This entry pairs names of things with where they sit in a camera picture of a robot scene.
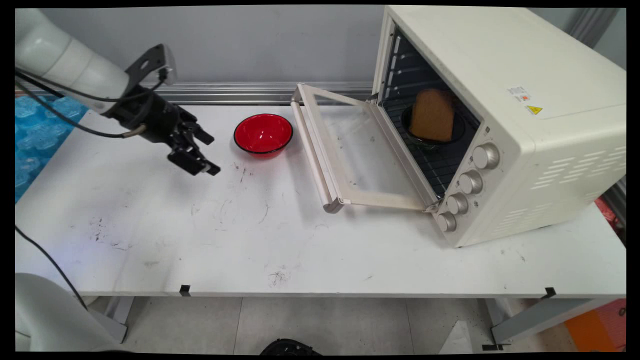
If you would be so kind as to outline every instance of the table leg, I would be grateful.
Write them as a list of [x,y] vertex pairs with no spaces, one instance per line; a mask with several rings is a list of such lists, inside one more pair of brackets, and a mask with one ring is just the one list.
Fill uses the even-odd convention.
[[515,315],[509,313],[506,299],[487,299],[494,325],[491,328],[496,344],[537,334],[578,315],[608,304],[612,299],[542,299]]
[[96,319],[105,329],[122,344],[127,336],[127,326],[125,322],[129,316],[129,310],[133,304],[133,296],[114,296],[111,297],[107,309],[104,314],[89,309],[89,313]]

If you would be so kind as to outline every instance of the tile floor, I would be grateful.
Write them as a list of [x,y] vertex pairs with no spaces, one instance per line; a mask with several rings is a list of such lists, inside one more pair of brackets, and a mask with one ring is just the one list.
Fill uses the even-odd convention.
[[[103,311],[108,298],[90,307]],[[491,344],[478,299],[137,297],[126,349],[135,352],[257,355],[292,338],[322,355],[437,354],[457,320],[466,320],[474,353]],[[575,351],[564,325],[505,352]]]

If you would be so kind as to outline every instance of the red bowl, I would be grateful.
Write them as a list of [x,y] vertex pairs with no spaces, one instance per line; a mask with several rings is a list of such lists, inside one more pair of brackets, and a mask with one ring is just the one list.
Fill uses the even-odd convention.
[[254,158],[270,159],[280,154],[293,137],[293,127],[287,119],[274,114],[248,117],[234,131],[238,147]]

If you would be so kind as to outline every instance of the gray wall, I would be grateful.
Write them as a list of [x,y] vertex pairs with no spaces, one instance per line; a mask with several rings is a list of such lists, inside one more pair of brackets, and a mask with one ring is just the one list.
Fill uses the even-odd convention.
[[42,9],[126,69],[166,43],[179,81],[372,81],[382,5]]
[[627,9],[622,8],[593,48],[609,60],[627,69]]
[[528,8],[542,19],[568,33],[580,16],[580,8]]

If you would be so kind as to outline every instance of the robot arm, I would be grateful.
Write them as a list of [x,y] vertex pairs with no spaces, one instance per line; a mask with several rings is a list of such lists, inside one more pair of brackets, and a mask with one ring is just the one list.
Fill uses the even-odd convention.
[[[173,56],[165,45],[152,47],[122,71],[55,26],[37,9],[15,10],[15,66],[55,85],[110,99],[148,92],[139,83],[154,71],[169,85],[176,77]],[[172,149],[167,158],[190,174],[216,175],[220,171],[194,141],[196,138],[209,145],[214,138],[197,124],[195,116],[156,93],[118,102],[69,95],[129,130],[144,125],[140,136],[153,143],[166,143]]]

